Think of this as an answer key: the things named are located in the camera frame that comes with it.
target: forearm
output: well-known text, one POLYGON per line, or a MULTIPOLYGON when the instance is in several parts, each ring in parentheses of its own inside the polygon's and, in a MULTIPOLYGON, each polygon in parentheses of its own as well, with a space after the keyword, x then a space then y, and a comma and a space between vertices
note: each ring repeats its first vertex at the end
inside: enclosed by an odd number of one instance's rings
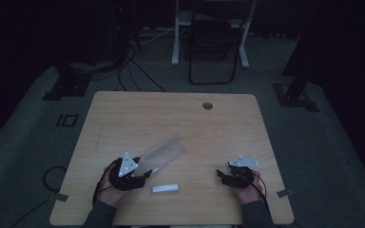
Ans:
POLYGON ((244 203, 241 212, 243 228, 276 228, 261 200, 244 203))
POLYGON ((116 211, 117 208, 96 200, 93 209, 88 213, 87 219, 82 227, 111 227, 116 211))

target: gray carpet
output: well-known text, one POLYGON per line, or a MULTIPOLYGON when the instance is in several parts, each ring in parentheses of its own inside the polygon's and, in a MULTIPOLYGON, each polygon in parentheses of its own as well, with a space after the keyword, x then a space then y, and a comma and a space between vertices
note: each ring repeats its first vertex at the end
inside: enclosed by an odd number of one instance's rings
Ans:
MULTIPOLYGON (((143 45, 134 61, 167 92, 254 94, 284 183, 295 192, 290 201, 296 221, 302 227, 365 227, 365 170, 323 90, 307 85, 308 94, 320 109, 308 112, 305 108, 279 106, 272 88, 272 83, 293 80, 280 75, 296 43, 285 38, 250 37, 246 43, 250 68, 238 67, 230 85, 190 85, 188 65, 183 60, 184 41, 179 66, 171 65, 173 40, 169 38, 143 45)), ((220 69, 199 66, 194 74, 206 74, 211 69, 222 71, 231 64, 231 56, 227 58, 218 64, 220 69)), ((130 65, 130 70, 141 91, 160 91, 135 66, 130 65)), ((128 90, 137 90, 130 74, 126 66, 122 81, 128 90)), ((49 196, 42 182, 46 170, 55 165, 67 167, 94 93, 115 90, 117 85, 114 73, 99 73, 94 75, 85 97, 43 102, 56 78, 53 68, 37 78, 0 131, 0 227, 11 226, 49 196), (56 126, 61 115, 72 114, 79 115, 74 127, 56 126)), ((58 187, 63 177, 57 170, 48 182, 58 187)), ((52 207, 53 201, 49 201, 18 227, 51 227, 52 207)))

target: hand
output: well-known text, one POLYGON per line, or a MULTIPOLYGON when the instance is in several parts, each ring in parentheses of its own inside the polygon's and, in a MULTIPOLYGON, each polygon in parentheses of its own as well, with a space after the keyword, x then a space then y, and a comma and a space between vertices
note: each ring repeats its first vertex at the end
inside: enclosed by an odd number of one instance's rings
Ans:
POLYGON ((111 171, 111 169, 115 166, 115 164, 113 164, 108 171, 106 172, 105 177, 103 178, 101 184, 100 184, 100 190, 106 189, 107 187, 109 187, 108 189, 101 191, 97 194, 97 200, 104 202, 105 204, 108 204, 112 207, 117 207, 118 204, 121 202, 121 200, 123 198, 125 198, 130 192, 132 192, 132 190, 128 190, 128 191, 122 191, 119 189, 115 189, 114 187, 110 187, 111 183, 108 180, 108 176, 109 173, 111 171))
MULTIPOLYGON (((253 173, 256 175, 254 176, 253 184, 262 192, 262 187, 259 185, 259 172, 256 172, 253 170, 253 173)), ((241 204, 261 200, 259 191, 254 188, 253 185, 248 185, 248 187, 242 189, 242 188, 232 188, 233 192, 236 194, 237 198, 239 199, 239 202, 241 204)))

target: transparent object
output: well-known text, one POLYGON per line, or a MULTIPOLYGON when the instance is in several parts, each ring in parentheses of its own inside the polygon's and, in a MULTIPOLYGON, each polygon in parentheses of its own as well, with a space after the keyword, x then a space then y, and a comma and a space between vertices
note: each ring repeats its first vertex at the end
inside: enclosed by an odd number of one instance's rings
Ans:
POLYGON ((135 170, 135 176, 142 176, 145 172, 152 170, 152 175, 160 169, 176 160, 186 149, 179 141, 180 133, 172 135, 164 142, 158 144, 151 150, 142 154, 135 170))

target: dark background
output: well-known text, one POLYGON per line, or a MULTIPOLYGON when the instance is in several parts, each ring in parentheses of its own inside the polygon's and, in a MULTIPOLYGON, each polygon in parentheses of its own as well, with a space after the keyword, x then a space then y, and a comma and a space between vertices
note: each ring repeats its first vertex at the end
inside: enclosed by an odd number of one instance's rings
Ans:
MULTIPOLYGON (((111 34, 125 21, 114 16, 112 3, 0 0, 0 128, 52 66, 53 50, 69 62, 113 58, 111 34)), ((194 3, 182 0, 182 9, 194 3)), ((137 0, 137 6, 139 28, 174 26, 173 1, 137 0)), ((323 87, 365 165, 365 1, 259 0, 250 31, 300 36, 284 75, 323 87)))

